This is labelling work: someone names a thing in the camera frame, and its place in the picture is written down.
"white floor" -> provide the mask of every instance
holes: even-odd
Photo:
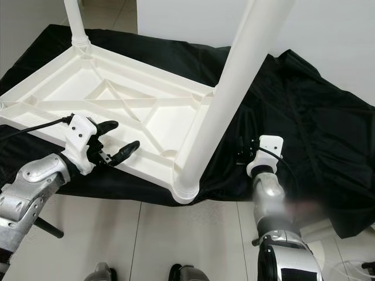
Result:
[[[137,32],[135,0],[84,0],[82,13],[86,28]],[[258,248],[251,245],[257,236],[252,209],[252,203],[205,201],[169,208],[56,195],[41,217],[63,229],[64,238],[33,227],[5,281],[84,280],[102,261],[116,268],[119,281],[167,281],[174,263],[193,264],[211,281],[255,281]],[[357,269],[358,261],[375,261],[374,237],[365,232],[312,243],[325,280],[370,280],[347,261]]]

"white wall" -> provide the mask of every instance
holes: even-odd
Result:
[[[138,0],[138,33],[231,45],[245,4],[246,0]],[[270,53],[287,49],[331,83],[375,105],[374,0],[297,0]]]
[[[48,24],[65,18],[63,0],[0,0],[0,77]]]

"black cloth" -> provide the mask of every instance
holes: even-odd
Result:
[[[96,46],[210,86],[219,81],[230,50],[110,30],[87,34]],[[48,26],[4,75],[0,94],[70,46],[68,27]],[[317,200],[342,238],[357,235],[375,222],[374,120],[374,107],[324,80],[293,51],[277,58],[269,55],[207,166],[192,204],[208,198],[248,200],[251,179],[245,166],[237,165],[244,160],[238,152],[248,151],[250,139],[261,134],[279,135],[284,138],[284,160],[300,185],[297,191],[288,170],[278,165],[288,198]],[[2,125],[0,138],[15,131]],[[0,183],[11,181],[25,163],[61,150],[27,134],[1,142]],[[110,167],[79,176],[59,193],[179,205],[167,189]]]

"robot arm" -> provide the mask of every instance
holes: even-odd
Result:
[[[46,201],[78,174],[91,173],[96,165],[116,166],[128,158],[139,142],[135,141],[110,156],[102,151],[98,138],[117,128],[118,123],[94,121],[75,115],[66,133],[66,149],[27,163],[12,184],[0,195],[0,280],[9,268],[12,255],[36,221]]]
[[[260,147],[281,156],[282,138],[261,136]],[[277,161],[258,150],[247,166],[253,178],[254,219],[260,239],[258,281],[323,281],[313,253],[286,211],[284,189],[274,174]]]

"black cable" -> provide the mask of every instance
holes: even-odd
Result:
[[[70,115],[70,116],[63,117],[61,119],[49,122],[49,123],[45,123],[45,124],[41,124],[41,125],[38,125],[38,126],[35,126],[35,127],[27,128],[27,129],[12,133],[8,136],[5,136],[5,137],[1,138],[0,142],[5,141],[6,139],[9,139],[9,138],[13,138],[14,136],[20,135],[22,133],[28,133],[28,132],[36,131],[36,130],[43,129],[43,128],[46,128],[46,127],[49,127],[49,126],[53,126],[53,125],[58,124],[58,123],[69,124],[71,122],[72,118],[73,118],[73,114]]]
[[[299,184],[298,184],[298,179],[297,179],[297,176],[295,175],[293,169],[289,166],[289,164],[281,157],[277,156],[275,153],[269,151],[269,150],[266,150],[264,148],[261,148],[260,146],[258,146],[258,149],[275,157],[277,160],[279,160],[290,172],[290,174],[292,175],[292,178],[293,178],[293,181],[294,181],[294,186],[295,186],[295,192],[296,192],[296,198],[297,198],[297,202],[296,202],[296,206],[295,206],[295,213],[298,209],[298,198],[299,198]]]

